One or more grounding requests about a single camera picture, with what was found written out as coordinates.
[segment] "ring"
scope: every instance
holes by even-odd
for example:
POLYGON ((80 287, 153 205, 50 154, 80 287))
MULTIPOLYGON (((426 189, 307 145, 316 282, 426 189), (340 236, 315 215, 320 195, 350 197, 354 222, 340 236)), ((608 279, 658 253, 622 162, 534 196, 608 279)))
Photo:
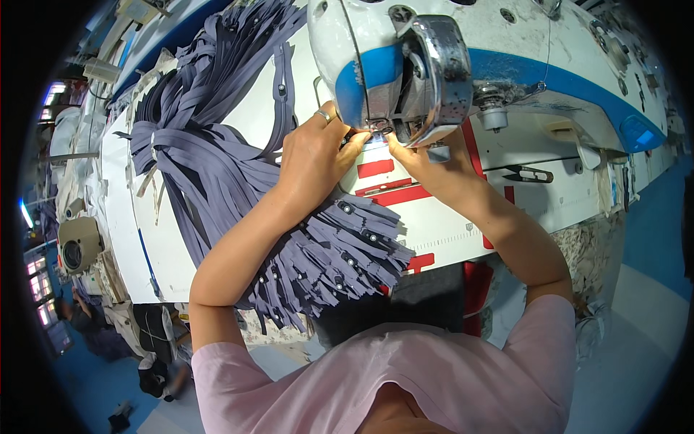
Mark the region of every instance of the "ring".
POLYGON ((322 117, 325 117, 325 121, 327 123, 330 123, 330 115, 325 110, 318 109, 314 112, 314 115, 320 115, 322 117))

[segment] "scissors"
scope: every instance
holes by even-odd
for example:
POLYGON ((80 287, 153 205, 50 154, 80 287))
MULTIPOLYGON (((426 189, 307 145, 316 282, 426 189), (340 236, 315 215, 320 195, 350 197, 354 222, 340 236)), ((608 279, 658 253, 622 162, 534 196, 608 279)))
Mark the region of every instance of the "scissors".
POLYGON ((547 172, 546 170, 540 169, 533 169, 532 167, 528 166, 509 165, 504 167, 504 169, 510 170, 511 172, 515 172, 512 175, 504 175, 504 178, 509 179, 511 181, 518 181, 523 183, 549 184, 555 179, 555 176, 552 174, 552 172, 547 172))

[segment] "woman's left hand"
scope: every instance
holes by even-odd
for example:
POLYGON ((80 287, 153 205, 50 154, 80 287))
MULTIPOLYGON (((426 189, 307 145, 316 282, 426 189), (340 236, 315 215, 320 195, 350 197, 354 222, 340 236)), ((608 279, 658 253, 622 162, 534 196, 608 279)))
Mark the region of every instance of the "woman's left hand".
POLYGON ((285 137, 282 148, 280 180, 272 192, 284 208, 282 216, 290 228, 328 197, 371 137, 368 131, 356 133, 340 149, 350 127, 337 118, 331 101, 321 110, 330 115, 330 122, 320 114, 313 115, 285 137))

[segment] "hand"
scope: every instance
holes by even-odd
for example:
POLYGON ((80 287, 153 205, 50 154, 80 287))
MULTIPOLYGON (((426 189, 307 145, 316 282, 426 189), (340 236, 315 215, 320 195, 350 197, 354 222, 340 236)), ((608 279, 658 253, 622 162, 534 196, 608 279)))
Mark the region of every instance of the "hand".
POLYGON ((432 196, 463 213, 468 199, 478 197, 485 184, 473 169, 470 156, 465 147, 462 129, 456 128, 444 139, 450 149, 447 162, 429 162, 426 150, 429 146, 403 148, 394 133, 387 135, 391 155, 412 175, 432 196))
POLYGON ((340 149, 342 138, 350 127, 337 118, 331 101, 321 109, 330 115, 330 122, 316 114, 285 137, 280 180, 273 193, 274 199, 285 209, 282 219, 288 228, 328 197, 362 152, 364 142, 371 137, 368 131, 354 134, 340 149))

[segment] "pink shirt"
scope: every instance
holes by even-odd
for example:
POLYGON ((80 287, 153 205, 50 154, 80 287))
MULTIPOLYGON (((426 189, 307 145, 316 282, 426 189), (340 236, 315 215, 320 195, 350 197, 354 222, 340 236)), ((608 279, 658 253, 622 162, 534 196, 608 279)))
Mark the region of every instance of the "pink shirt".
POLYGON ((200 348, 192 364, 207 434, 352 434, 387 382, 457 433, 562 433, 573 393, 574 310, 559 296, 538 298, 503 350, 440 328, 390 323, 279 381, 231 343, 200 348))

